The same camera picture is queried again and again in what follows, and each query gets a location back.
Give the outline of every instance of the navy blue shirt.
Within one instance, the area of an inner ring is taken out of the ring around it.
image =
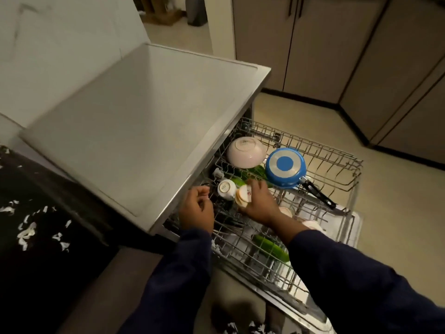
[[[445,333],[445,309],[391,267],[315,230],[300,232],[288,250],[293,269],[337,333]],[[185,231],[119,333],[191,334],[210,281],[210,257],[210,235]]]

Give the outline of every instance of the cabinet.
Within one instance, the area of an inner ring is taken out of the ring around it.
[[[378,145],[445,163],[444,76]]]
[[[338,103],[385,1],[302,0],[284,91]]]
[[[265,87],[283,90],[297,0],[232,0],[236,59],[272,68]]]
[[[445,8],[392,0],[340,105],[371,140],[445,54]]]

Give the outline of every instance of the person's left hand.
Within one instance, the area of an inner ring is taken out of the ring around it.
[[[208,186],[194,186],[188,190],[179,209],[182,229],[200,228],[212,234],[215,216],[209,192]]]

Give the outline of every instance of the dishwasher top panel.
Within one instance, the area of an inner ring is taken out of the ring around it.
[[[22,138],[149,231],[270,68],[144,44]]]

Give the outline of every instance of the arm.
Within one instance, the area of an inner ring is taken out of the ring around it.
[[[390,267],[282,214],[267,184],[251,181],[243,212],[287,246],[292,267],[338,333],[445,332],[445,311]]]
[[[210,282],[213,206],[208,187],[192,188],[179,212],[185,231],[147,282],[141,302],[119,334],[192,333]]]

